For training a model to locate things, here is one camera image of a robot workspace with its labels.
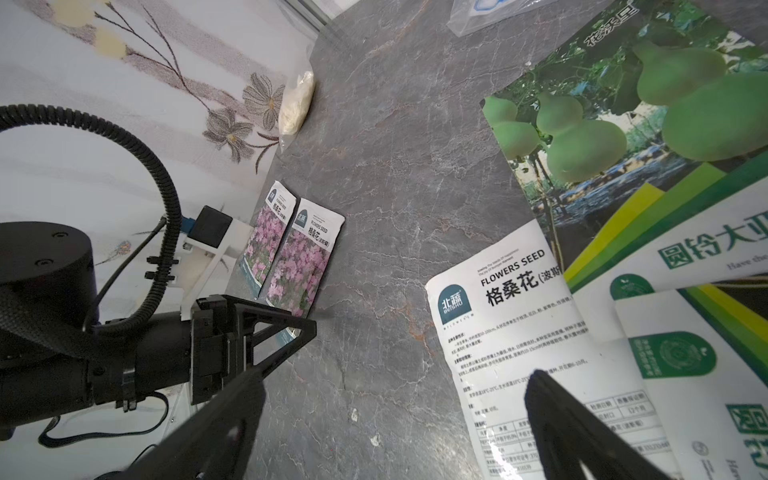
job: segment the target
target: black strap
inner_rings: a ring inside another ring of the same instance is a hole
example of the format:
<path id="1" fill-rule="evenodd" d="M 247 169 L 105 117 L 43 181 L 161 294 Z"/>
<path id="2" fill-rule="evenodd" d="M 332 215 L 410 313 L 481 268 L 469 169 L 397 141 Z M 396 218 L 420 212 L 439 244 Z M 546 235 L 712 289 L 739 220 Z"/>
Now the black strap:
<path id="1" fill-rule="evenodd" d="M 548 480 L 670 480 L 544 370 L 525 389 L 525 408 Z"/>
<path id="2" fill-rule="evenodd" d="M 63 439 L 53 439 L 48 436 L 48 432 L 50 432 L 61 421 L 61 416 L 59 415 L 51 419 L 51 421 L 48 423 L 48 426 L 45 427 L 45 430 L 43 430 L 43 433 L 41 433 L 40 436 L 38 437 L 38 443 L 49 449 L 57 449 L 59 447 L 65 447 L 73 443 L 82 442 L 83 440 L 111 439 L 114 437 L 125 437 L 129 435 L 146 435 L 163 424 L 166 417 L 168 417 L 168 410 L 170 409 L 170 406 L 168 405 L 168 398 L 162 393 L 152 392 L 152 393 L 148 393 L 147 396 L 153 396 L 154 398 L 160 399 L 163 401 L 163 403 L 165 403 L 165 412 L 163 412 L 163 418 L 161 418 L 160 421 L 150 429 L 142 430 L 140 432 L 125 432 L 125 433 L 103 433 L 103 432 L 81 433 L 80 435 L 64 437 Z"/>

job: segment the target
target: gray marble countertop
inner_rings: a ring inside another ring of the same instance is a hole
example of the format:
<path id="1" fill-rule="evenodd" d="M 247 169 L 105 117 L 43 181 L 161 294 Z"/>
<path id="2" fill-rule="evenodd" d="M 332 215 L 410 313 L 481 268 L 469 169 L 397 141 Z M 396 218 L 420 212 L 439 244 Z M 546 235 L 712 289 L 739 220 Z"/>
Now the gray marble countertop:
<path id="1" fill-rule="evenodd" d="M 607 3 L 560 0 L 457 38 L 450 0 L 362 0 L 321 34 L 310 115 L 266 185 L 346 223 L 317 338 L 266 380 L 248 478 L 482 478 L 424 284 L 533 217 L 478 103 Z M 768 47 L 768 2 L 700 4 Z M 227 292 L 247 297 L 240 269 Z"/>

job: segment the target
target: pink flower image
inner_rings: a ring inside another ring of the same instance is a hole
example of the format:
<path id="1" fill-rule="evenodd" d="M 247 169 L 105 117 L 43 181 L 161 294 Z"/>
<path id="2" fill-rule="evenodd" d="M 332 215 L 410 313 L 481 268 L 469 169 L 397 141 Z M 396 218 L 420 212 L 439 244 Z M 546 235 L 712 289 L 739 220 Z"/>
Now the pink flower image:
<path id="1" fill-rule="evenodd" d="M 264 284 L 285 229 L 286 225 L 280 221 L 269 205 L 264 204 L 256 217 L 256 227 L 248 241 L 244 256 L 248 270 L 259 285 Z"/>
<path id="2" fill-rule="evenodd" d="M 315 300 L 330 252 L 292 228 L 275 262 L 266 298 L 295 316 L 305 315 Z"/>

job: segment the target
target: flower seed packet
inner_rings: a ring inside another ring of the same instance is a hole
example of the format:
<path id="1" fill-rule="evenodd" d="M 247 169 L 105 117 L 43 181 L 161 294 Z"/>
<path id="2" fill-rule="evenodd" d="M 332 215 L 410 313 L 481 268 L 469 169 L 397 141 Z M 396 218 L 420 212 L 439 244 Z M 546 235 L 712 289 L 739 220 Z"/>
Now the flower seed packet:
<path id="1" fill-rule="evenodd" d="M 326 271 L 344 217 L 302 198 L 267 283 L 266 302 L 305 316 Z"/>
<path id="2" fill-rule="evenodd" d="M 253 281 L 251 290 L 254 299 L 259 296 L 295 207 L 296 197 L 275 181 L 259 210 L 256 227 L 241 263 L 241 267 L 246 270 L 246 278 Z"/>

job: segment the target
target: black corrugated cable tube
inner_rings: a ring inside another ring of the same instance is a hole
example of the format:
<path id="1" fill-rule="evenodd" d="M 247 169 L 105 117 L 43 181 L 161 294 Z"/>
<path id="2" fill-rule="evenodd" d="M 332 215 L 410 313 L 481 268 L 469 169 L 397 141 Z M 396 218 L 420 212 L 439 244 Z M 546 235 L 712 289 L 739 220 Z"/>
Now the black corrugated cable tube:
<path id="1" fill-rule="evenodd" d="M 147 297 L 127 319 L 107 325 L 94 326 L 94 333 L 107 336 L 123 336 L 132 329 L 144 325 L 157 310 L 168 285 L 173 266 L 176 242 L 181 230 L 181 206 L 174 182 L 165 167 L 141 140 L 133 134 L 103 118 L 95 117 L 70 108 L 51 105 L 7 105 L 0 107 L 0 131 L 22 125 L 61 125 L 99 134 L 131 152 L 149 171 L 163 197 L 167 225 L 160 249 L 160 262 Z"/>
<path id="2" fill-rule="evenodd" d="M 10 288 L 0 287 L 0 329 L 76 359 L 108 359 L 125 341 L 93 336 L 68 325 L 43 305 L 19 302 Z"/>

